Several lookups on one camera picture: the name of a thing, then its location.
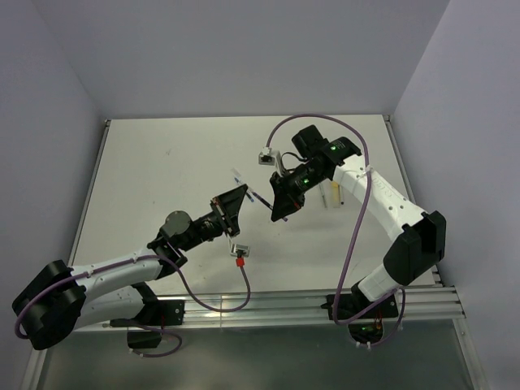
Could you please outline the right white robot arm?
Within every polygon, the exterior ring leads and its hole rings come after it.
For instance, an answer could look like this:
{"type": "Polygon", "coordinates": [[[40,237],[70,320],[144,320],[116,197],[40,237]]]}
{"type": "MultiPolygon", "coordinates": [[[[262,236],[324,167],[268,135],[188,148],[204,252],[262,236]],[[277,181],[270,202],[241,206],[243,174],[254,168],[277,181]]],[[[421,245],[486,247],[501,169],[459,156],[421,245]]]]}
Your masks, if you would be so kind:
{"type": "Polygon", "coordinates": [[[381,297],[411,284],[443,259],[445,217],[408,200],[370,166],[351,140],[342,136],[329,141],[311,125],[294,136],[292,143],[304,161],[292,171],[272,174],[272,221],[299,211],[306,192],[330,180],[358,199],[362,211],[376,218],[392,242],[382,264],[355,284],[351,301],[356,314],[372,315],[381,297]]]}

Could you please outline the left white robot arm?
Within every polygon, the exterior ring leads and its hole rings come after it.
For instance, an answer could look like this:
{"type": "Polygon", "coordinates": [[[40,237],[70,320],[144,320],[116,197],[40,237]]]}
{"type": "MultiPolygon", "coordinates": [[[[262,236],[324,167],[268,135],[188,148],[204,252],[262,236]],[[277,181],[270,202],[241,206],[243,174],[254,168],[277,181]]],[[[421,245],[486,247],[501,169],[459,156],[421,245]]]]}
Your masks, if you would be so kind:
{"type": "Polygon", "coordinates": [[[237,236],[247,191],[242,184],[213,197],[210,212],[198,219],[171,212],[146,247],[125,256],[87,266],[62,260],[47,264],[12,303],[15,335],[43,350],[95,323],[149,332],[181,324],[183,305],[160,301],[148,283],[179,275],[189,250],[220,236],[237,236]]]}

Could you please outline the yellow highlighter pen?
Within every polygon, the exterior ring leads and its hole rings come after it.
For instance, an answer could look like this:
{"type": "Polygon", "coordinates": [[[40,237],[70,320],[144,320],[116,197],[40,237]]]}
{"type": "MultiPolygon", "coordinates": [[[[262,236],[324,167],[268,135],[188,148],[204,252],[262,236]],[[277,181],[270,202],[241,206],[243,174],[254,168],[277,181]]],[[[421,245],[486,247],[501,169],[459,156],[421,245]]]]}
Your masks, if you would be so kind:
{"type": "Polygon", "coordinates": [[[331,199],[333,208],[341,206],[340,186],[335,181],[331,182],[331,199]]]}

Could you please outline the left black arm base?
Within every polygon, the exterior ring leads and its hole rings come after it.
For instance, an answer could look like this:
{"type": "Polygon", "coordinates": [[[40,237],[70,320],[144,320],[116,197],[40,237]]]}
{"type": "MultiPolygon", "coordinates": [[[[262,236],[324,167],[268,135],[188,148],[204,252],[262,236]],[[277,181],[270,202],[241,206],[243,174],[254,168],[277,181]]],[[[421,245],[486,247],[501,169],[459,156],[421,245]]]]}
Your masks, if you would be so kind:
{"type": "Polygon", "coordinates": [[[132,319],[113,319],[111,327],[136,327],[138,331],[127,331],[127,345],[130,351],[143,358],[161,358],[177,352],[182,344],[181,336],[169,327],[179,326],[184,319],[184,301],[156,301],[145,304],[141,312],[132,319]],[[151,353],[162,341],[176,342],[172,350],[151,353]]]}

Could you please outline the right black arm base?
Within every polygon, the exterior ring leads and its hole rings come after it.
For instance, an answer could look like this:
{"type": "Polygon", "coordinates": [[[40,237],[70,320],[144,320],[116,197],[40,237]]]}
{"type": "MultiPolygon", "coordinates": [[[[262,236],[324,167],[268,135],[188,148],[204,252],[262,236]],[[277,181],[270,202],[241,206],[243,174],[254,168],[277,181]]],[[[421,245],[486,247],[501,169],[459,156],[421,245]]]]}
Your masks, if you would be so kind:
{"type": "Polygon", "coordinates": [[[395,294],[388,296],[384,301],[368,310],[370,305],[372,302],[368,301],[360,292],[352,291],[340,294],[336,311],[339,321],[345,321],[362,312],[358,319],[366,319],[368,323],[350,323],[348,329],[355,346],[364,347],[367,350],[391,339],[400,330],[404,315],[404,306],[402,305],[400,309],[397,308],[395,294]],[[396,324],[389,332],[386,332],[384,328],[385,319],[396,320],[396,324]]]}

